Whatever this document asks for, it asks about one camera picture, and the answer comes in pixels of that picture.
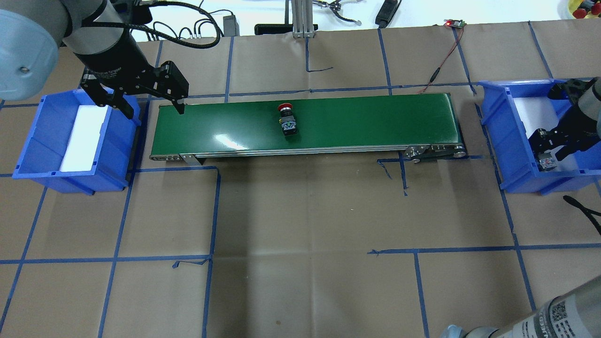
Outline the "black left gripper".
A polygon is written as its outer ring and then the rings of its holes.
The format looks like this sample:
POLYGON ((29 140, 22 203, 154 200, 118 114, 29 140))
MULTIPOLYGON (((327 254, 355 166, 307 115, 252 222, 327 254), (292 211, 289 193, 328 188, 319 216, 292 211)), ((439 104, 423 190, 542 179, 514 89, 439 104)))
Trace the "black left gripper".
POLYGON ((139 52, 103 52, 85 55, 85 65, 89 73, 82 75, 81 87, 99 107, 118 109, 126 118, 133 119, 134 109, 124 96, 126 92, 167 99, 180 115, 185 113, 189 82, 173 61, 155 68, 139 52))

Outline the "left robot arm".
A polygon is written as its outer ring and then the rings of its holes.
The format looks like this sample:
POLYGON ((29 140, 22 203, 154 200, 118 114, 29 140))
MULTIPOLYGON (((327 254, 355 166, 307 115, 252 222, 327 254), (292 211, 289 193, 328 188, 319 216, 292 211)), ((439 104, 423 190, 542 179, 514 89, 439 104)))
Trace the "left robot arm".
POLYGON ((133 118, 126 95, 149 94, 185 111, 189 83, 171 61, 153 67, 108 0, 3 0, 1 98, 36 96, 54 70, 60 45, 84 64, 81 88, 99 106, 133 118))

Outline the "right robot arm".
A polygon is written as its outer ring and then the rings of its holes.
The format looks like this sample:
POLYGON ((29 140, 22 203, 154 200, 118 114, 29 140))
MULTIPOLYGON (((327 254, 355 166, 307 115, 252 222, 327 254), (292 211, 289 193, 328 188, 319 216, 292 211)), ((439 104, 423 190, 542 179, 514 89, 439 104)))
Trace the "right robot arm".
POLYGON ((509 194, 470 90, 471 157, 393 152, 209 160, 133 184, 107 306, 72 338, 435 338, 516 327, 600 274, 562 194, 509 194))

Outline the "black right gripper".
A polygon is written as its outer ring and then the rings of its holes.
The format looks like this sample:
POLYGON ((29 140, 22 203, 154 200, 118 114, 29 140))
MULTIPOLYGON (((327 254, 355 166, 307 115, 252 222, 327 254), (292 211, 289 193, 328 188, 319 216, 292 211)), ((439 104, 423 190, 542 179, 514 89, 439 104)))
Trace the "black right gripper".
POLYGON ((528 138, 537 162, 557 162, 600 141, 600 80, 569 79, 552 86, 549 99, 568 99, 571 107, 551 131, 539 128, 528 138), (550 152, 562 147, 555 156, 550 152))

